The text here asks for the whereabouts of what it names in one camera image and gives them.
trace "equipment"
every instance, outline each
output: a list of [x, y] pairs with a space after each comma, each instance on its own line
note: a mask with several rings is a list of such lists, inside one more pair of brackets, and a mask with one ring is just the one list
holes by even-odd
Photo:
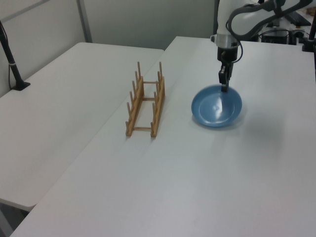
[[13, 55], [12, 55], [10, 47], [9, 47], [8, 38], [6, 36], [5, 30], [4, 30], [4, 27], [1, 23], [1, 21], [0, 21], [0, 41], [1, 41], [1, 44], [3, 47], [3, 50], [5, 52], [5, 55], [8, 59], [9, 66], [10, 66], [10, 68], [13, 72], [13, 75], [15, 77], [16, 84], [12, 89], [13, 90], [23, 90], [26, 87], [28, 87], [30, 85], [30, 83], [23, 81], [21, 76], [20, 76], [19, 70], [15, 64]]
[[[212, 37], [218, 46], [217, 59], [222, 62], [219, 82], [222, 92], [229, 89], [234, 63], [243, 54], [241, 40], [257, 34], [264, 25], [303, 7], [316, 6], [314, 0], [267, 0], [262, 4], [251, 0], [220, 0], [218, 7], [217, 36]], [[241, 56], [237, 59], [238, 46]]]
[[287, 14], [285, 18], [297, 27], [311, 26], [311, 23], [308, 20], [295, 11]]

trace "black stand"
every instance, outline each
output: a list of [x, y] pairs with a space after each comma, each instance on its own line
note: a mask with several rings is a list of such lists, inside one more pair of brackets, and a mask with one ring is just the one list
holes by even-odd
[[5, 52], [6, 58], [8, 59], [12, 73], [15, 77], [16, 84], [12, 89], [13, 90], [23, 90], [26, 87], [28, 87], [30, 85], [30, 83], [24, 82], [21, 79], [18, 67], [15, 64], [13, 55], [12, 55], [10, 47], [9, 47], [8, 39], [6, 38], [6, 34], [5, 34], [5, 31], [4, 31], [4, 28], [3, 28], [1, 21], [0, 21], [0, 41], [1, 41], [1, 44], [3, 47], [3, 50]]
[[314, 16], [310, 36], [308, 38], [304, 38], [304, 45], [302, 50], [304, 52], [314, 52], [314, 47], [316, 45], [315, 41], [315, 33], [316, 33], [316, 15]]

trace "wooden peg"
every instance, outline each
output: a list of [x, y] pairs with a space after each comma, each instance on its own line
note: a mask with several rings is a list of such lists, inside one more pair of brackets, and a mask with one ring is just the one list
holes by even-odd
[[159, 94], [159, 85], [158, 85], [158, 81], [156, 81], [156, 92], [157, 92], [157, 94]]
[[132, 81], [132, 84], [133, 84], [133, 91], [134, 91], [134, 96], [136, 96], [136, 88], [135, 88], [135, 82]]
[[155, 99], [155, 104], [157, 105], [157, 104], [158, 104], [158, 99], [157, 99], [157, 94], [156, 94], [156, 92], [154, 92], [154, 99]]
[[160, 71], [160, 76], [162, 77], [162, 66], [161, 66], [161, 62], [159, 62], [159, 71]]
[[133, 108], [134, 99], [133, 99], [133, 94], [132, 94], [131, 91], [129, 92], [129, 96], [130, 96], [130, 101], [131, 101], [131, 103], [132, 103], [132, 108]]
[[138, 76], [137, 76], [137, 71], [135, 71], [135, 78], [136, 78], [136, 84], [138, 85]]
[[153, 133], [154, 133], [154, 124], [153, 124], [153, 122], [150, 123], [150, 127], [151, 127], [151, 129], [152, 129], [152, 130], [151, 130], [151, 134], [153, 134]]
[[130, 111], [129, 103], [127, 103], [127, 110], [128, 110], [129, 120], [130, 120], [132, 118], [132, 113]]
[[139, 77], [141, 77], [142, 75], [140, 73], [140, 64], [139, 64], [139, 62], [137, 62], [137, 67], [138, 67], [138, 75], [139, 75]]
[[155, 107], [155, 103], [153, 103], [153, 114], [154, 114], [153, 122], [156, 122], [156, 107]]

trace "black cable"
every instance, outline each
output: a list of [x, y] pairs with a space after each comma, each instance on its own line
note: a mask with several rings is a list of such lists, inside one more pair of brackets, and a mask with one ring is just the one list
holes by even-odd
[[266, 34], [269, 34], [269, 33], [273, 33], [273, 32], [278, 32], [278, 31], [286, 31], [286, 32], [288, 32], [288, 35], [287, 35], [286, 37], [289, 37], [289, 34], [290, 34], [291, 32], [292, 32], [292, 33], [302, 32], [302, 33], [306, 33], [307, 35], [310, 35], [310, 34], [308, 34], [306, 31], [302, 31], [302, 30], [289, 31], [289, 30], [286, 30], [286, 29], [279, 29], [279, 30], [265, 31], [265, 32], [259, 34], [258, 37], [259, 37], [260, 39], [262, 39], [261, 36], [266, 35]]
[[308, 36], [310, 35], [310, 34], [309, 34], [309, 33], [307, 33], [306, 31], [302, 31], [302, 30], [293, 30], [292, 32], [296, 32], [296, 31], [306, 33]]
[[260, 37], [260, 36], [263, 36], [263, 35], [266, 35], [266, 34], [269, 34], [269, 33], [273, 33], [273, 32], [278, 32], [278, 31], [286, 31], [286, 32], [290, 33], [290, 31], [286, 30], [286, 29], [284, 29], [284, 30], [270, 30], [270, 31], [265, 31], [265, 32], [259, 34], [258, 36]]
[[9, 40], [8, 40], [8, 36], [6, 35], [5, 29], [4, 29], [4, 27], [3, 27], [3, 25], [2, 25], [2, 22], [1, 22], [1, 21], [0, 21], [0, 26], [1, 26], [2, 30], [3, 30], [3, 32], [4, 32], [4, 35], [5, 35], [6, 41], [7, 41], [7, 42], [9, 42]]
[[221, 60], [222, 60], [223, 62], [227, 63], [227, 64], [229, 64], [229, 63], [237, 63], [237, 62], [239, 62], [239, 61], [241, 60], [241, 58], [243, 57], [243, 47], [242, 47], [242, 44], [241, 44], [240, 40], [237, 39], [235, 33], [232, 32], [232, 31], [228, 28], [228, 21], [226, 22], [226, 29], [229, 31], [229, 33], [231, 33], [231, 35], [232, 35], [233, 37], [235, 37], [235, 39], [236, 39], [237, 42], [239, 43], [240, 48], [241, 48], [241, 55], [240, 55], [240, 57], [239, 57], [237, 60], [235, 60], [235, 61], [233, 61], [233, 62], [227, 62], [227, 61], [223, 58], [223, 54], [225, 53], [225, 52], [223, 52], [223, 53], [221, 54]]
[[10, 90], [12, 90], [11, 82], [10, 82], [10, 64], [9, 64], [9, 87], [10, 87]]

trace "blue plate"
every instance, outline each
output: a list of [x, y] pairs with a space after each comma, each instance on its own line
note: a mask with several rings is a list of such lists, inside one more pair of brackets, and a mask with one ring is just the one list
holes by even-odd
[[197, 121], [209, 127], [221, 127], [232, 123], [240, 114], [241, 97], [231, 87], [222, 92], [220, 85], [201, 90], [193, 99], [191, 110]]

